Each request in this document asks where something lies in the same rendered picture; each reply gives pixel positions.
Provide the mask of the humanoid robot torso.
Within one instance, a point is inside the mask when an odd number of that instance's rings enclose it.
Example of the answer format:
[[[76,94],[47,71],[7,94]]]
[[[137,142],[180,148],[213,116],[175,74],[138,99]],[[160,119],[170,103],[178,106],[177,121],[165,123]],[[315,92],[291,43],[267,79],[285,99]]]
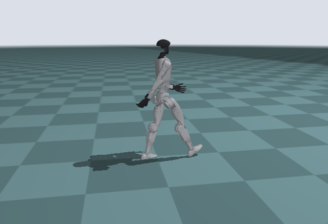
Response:
[[[164,58],[160,58],[158,59],[158,57],[155,60],[155,71],[156,71],[156,78],[162,68],[162,63],[164,60],[168,60],[170,62],[170,60],[168,58],[166,58],[166,56],[164,56]],[[157,102],[159,102],[160,104],[163,104],[163,99],[165,97],[169,98],[169,93],[167,93],[167,88],[165,86],[169,86],[170,85],[170,81],[171,81],[171,69],[172,67],[170,66],[170,68],[168,69],[168,71],[166,72],[165,76],[162,77],[163,79],[163,84],[159,85],[161,86],[159,88],[159,92],[156,92],[156,100]]]

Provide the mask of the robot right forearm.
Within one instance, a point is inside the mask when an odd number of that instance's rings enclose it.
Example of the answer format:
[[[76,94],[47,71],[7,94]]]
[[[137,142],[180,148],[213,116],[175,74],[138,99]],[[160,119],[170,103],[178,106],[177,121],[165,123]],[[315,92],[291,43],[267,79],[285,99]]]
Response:
[[[159,78],[159,79],[157,79],[154,83],[153,83],[153,85],[152,85],[152,87],[151,87],[151,89],[148,91],[148,93],[147,94],[149,94],[149,96],[147,97],[148,99],[151,99],[152,98],[152,96],[155,94],[155,92],[156,92],[156,90],[159,88],[159,85],[162,83],[162,80]]]

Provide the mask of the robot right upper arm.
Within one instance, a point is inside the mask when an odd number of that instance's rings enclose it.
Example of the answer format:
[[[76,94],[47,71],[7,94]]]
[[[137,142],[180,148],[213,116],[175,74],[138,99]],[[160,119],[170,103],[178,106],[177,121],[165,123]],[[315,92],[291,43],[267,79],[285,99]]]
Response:
[[[168,69],[170,68],[170,66],[171,66],[171,62],[169,62],[168,60],[165,59],[162,63],[162,68],[161,68],[161,70],[160,70],[160,72],[159,72],[159,74],[156,78],[156,80],[159,79],[159,78],[162,80],[162,83],[160,85],[163,84],[162,77],[165,76],[165,74],[168,71]]]

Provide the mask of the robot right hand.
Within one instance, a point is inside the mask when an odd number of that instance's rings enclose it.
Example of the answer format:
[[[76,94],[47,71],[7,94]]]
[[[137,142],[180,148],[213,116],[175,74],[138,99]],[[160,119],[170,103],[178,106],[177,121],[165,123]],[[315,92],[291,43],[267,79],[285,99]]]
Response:
[[[139,104],[136,104],[136,105],[140,108],[143,108],[144,106],[146,107],[148,105],[148,101],[150,100],[147,98],[148,96],[149,96],[149,94],[147,94],[145,96],[145,99],[143,99]]]

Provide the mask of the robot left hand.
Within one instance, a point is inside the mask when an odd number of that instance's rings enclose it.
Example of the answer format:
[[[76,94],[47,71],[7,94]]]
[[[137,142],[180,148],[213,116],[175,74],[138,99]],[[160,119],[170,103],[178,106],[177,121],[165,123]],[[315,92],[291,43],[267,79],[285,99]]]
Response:
[[[171,84],[171,85],[173,85],[173,84]],[[173,89],[171,89],[171,90],[175,90],[177,92],[184,93],[182,91],[185,91],[185,90],[181,90],[181,89],[185,89],[185,88],[181,88],[181,87],[186,87],[186,86],[180,86],[180,85],[183,85],[183,84],[173,85]]]

